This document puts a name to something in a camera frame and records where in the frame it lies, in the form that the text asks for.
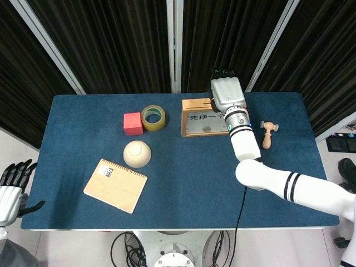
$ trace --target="yellow tape roll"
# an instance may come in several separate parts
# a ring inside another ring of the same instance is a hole
[[[160,120],[155,123],[148,122],[146,120],[146,118],[152,114],[157,114],[157,115],[161,116]],[[164,125],[166,124],[166,113],[163,110],[163,108],[161,108],[160,106],[149,105],[149,106],[145,107],[144,110],[142,110],[141,120],[142,120],[142,124],[144,125],[144,128],[146,130],[155,132],[155,131],[162,129],[164,127]]]

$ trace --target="notebook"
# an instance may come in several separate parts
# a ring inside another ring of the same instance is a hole
[[[84,194],[132,214],[146,181],[146,175],[101,159]]]

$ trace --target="small wooden mallet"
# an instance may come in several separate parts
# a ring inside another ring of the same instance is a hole
[[[270,121],[268,121],[268,122],[262,121],[260,123],[260,128],[266,129],[265,138],[263,139],[262,147],[264,149],[269,149],[271,147],[271,135],[272,135],[271,131],[277,132],[279,129],[279,125],[273,124]]]

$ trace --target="notebook label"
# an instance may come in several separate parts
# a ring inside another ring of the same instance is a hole
[[[110,168],[109,166],[106,165],[101,165],[98,173],[101,175],[105,175],[106,177],[110,177],[110,175],[112,174],[113,169]]]

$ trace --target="blue tablecloth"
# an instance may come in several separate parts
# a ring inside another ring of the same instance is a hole
[[[56,96],[43,138],[29,204],[46,203],[25,216],[24,229],[228,229],[234,228],[244,187],[228,136],[181,137],[181,100],[207,94]],[[245,94],[261,147],[261,120],[278,123],[265,165],[325,179],[320,155],[298,93]],[[159,132],[126,136],[123,114],[159,105],[167,114]],[[83,193],[101,158],[125,165],[123,148],[133,140],[152,149],[137,171],[148,181],[133,214]],[[249,189],[241,228],[336,225],[339,219]]]

